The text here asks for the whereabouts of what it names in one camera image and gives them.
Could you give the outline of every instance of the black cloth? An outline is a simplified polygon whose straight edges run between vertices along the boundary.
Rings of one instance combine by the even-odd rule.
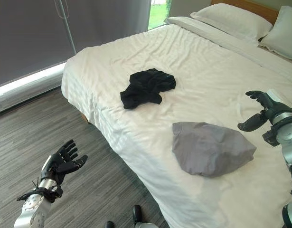
[[[160,92],[174,89],[174,76],[157,69],[149,69],[130,75],[130,85],[121,92],[121,100],[125,109],[133,109],[138,105],[152,102],[160,104]]]

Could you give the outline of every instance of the gray roller blind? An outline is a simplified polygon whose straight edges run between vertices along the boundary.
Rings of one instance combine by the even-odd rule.
[[[72,55],[54,0],[0,0],[0,84]]]
[[[69,13],[68,25],[77,51],[148,28],[151,0],[62,3]],[[72,55],[54,0],[0,0],[0,85]]]
[[[148,30],[151,0],[68,0],[67,3],[68,23],[77,51]]]

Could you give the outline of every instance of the blind cord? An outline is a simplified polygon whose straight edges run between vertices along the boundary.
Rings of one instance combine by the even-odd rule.
[[[67,3],[67,1],[65,0],[65,2],[66,2],[66,14],[65,14],[66,17],[65,17],[65,18],[62,17],[62,16],[60,15],[60,12],[59,12],[59,10],[58,10],[58,6],[57,6],[56,1],[57,1],[57,0],[54,0],[54,3],[55,3],[55,9],[56,9],[57,15],[58,15],[61,19],[68,19],[68,18],[69,18],[69,8],[68,8],[68,3]]]

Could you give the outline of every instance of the robotic arm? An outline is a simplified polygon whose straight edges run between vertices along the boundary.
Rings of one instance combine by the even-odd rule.
[[[44,222],[55,199],[62,196],[61,183],[65,175],[81,168],[88,157],[77,157],[77,148],[73,140],[64,144],[56,153],[50,155],[41,169],[41,182],[38,186],[17,199],[24,200],[21,215],[15,221],[14,228],[43,228]]]
[[[283,157],[292,175],[292,109],[283,103],[274,101],[267,93],[261,91],[249,91],[246,95],[256,99],[264,109],[244,123],[239,123],[238,128],[251,132],[269,120],[272,127],[263,134],[263,138],[272,146],[281,144]],[[282,214],[284,228],[292,228],[292,202],[284,206]]]

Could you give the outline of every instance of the wall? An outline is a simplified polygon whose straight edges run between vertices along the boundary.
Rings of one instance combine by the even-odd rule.
[[[185,16],[209,6],[211,0],[172,0],[169,17]]]
[[[281,6],[292,6],[292,0],[252,0],[279,10]],[[186,16],[209,6],[211,0],[172,0],[169,17]]]

